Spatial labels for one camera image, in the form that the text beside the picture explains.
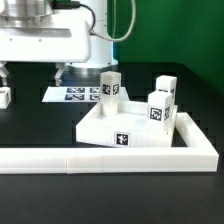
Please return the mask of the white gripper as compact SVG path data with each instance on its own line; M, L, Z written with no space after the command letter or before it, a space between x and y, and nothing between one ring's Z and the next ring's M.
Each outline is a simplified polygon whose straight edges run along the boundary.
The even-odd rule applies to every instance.
M0 22L0 77L7 85L5 62L56 63L55 85L68 70L66 63L82 63L91 52L89 24L77 14L55 13L40 27L10 27Z

